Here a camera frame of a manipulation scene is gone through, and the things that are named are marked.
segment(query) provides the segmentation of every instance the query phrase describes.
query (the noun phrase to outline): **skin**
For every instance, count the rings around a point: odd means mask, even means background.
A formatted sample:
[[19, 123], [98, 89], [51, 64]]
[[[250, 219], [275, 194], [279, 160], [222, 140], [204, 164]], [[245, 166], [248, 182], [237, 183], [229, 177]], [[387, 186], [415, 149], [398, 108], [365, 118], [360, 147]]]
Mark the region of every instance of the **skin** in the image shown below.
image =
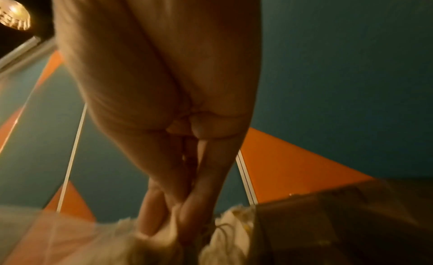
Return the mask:
[[53, 0], [56, 38], [89, 112], [150, 177], [140, 230], [180, 205], [180, 240], [212, 214], [251, 121], [260, 0]]

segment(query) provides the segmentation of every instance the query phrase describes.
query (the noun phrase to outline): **ceiling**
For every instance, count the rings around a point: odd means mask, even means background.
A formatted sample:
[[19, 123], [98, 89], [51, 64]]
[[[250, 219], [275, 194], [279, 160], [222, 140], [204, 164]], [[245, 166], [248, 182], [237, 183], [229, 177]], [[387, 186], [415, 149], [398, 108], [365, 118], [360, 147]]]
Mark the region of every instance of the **ceiling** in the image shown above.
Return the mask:
[[32, 26], [27, 31], [18, 31], [0, 24], [0, 58], [11, 52], [32, 36], [42, 39], [53, 35], [51, 0], [15, 0], [23, 4], [31, 15]]

